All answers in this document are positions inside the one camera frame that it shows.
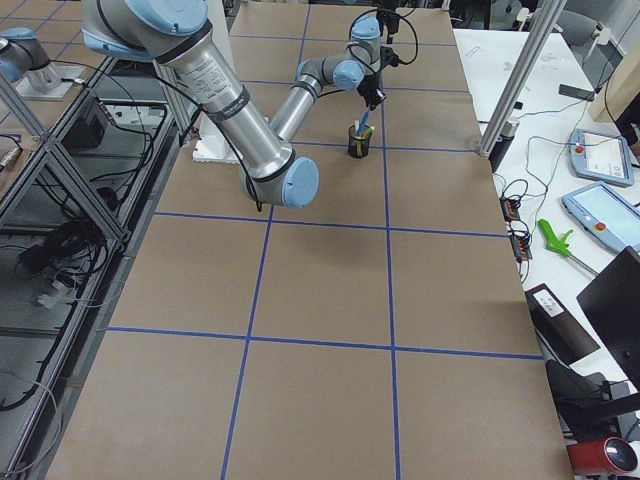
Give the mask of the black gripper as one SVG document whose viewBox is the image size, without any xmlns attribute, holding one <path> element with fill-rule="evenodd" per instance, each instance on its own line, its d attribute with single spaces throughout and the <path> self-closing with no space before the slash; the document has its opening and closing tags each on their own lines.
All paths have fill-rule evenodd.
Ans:
<svg viewBox="0 0 640 480">
<path fill-rule="evenodd" d="M 386 98 L 381 84 L 381 72 L 388 66 L 398 67 L 400 58 L 391 47 L 382 46 L 377 66 L 372 66 L 360 58 L 357 58 L 357 62 L 365 71 L 364 78 L 357 87 L 357 92 L 364 99 L 367 107 L 378 107 Z"/>
</svg>

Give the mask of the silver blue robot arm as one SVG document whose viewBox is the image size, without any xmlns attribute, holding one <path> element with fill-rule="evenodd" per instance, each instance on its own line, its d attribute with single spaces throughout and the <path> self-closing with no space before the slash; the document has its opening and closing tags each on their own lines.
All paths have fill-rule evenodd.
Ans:
<svg viewBox="0 0 640 480">
<path fill-rule="evenodd" d="M 26 99 L 60 100 L 74 84 L 82 84 L 82 66 L 55 64 L 26 27 L 1 32 L 1 76 Z"/>
<path fill-rule="evenodd" d="M 195 102 L 241 156 L 247 196 L 301 209 L 315 198 L 319 170 L 290 141 L 326 86 L 357 91 L 368 110 L 385 98 L 380 72 L 390 49 L 377 18 L 352 24 L 343 53 L 301 63 L 289 96 L 267 120 L 213 39 L 204 1 L 85 1 L 83 36 L 93 51 L 118 59 L 155 61 L 172 69 Z"/>
</svg>

